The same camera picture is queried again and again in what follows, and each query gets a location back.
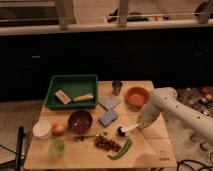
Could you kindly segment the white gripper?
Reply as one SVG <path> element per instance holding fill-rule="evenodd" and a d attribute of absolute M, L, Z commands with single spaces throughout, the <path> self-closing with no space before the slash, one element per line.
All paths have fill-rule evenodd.
<path fill-rule="evenodd" d="M 153 106 L 144 106 L 138 115 L 136 122 L 139 124 L 139 129 L 144 129 L 152 125 L 159 117 L 160 110 Z"/>

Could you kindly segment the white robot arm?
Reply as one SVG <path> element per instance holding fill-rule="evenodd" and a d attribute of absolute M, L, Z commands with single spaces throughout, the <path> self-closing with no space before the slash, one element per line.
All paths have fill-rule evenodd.
<path fill-rule="evenodd" d="M 180 103 L 177 92 L 172 87 L 156 88 L 150 92 L 149 100 L 141 108 L 137 118 L 140 128 L 144 129 L 153 124 L 161 112 L 176 116 L 213 144 L 213 118 Z"/>

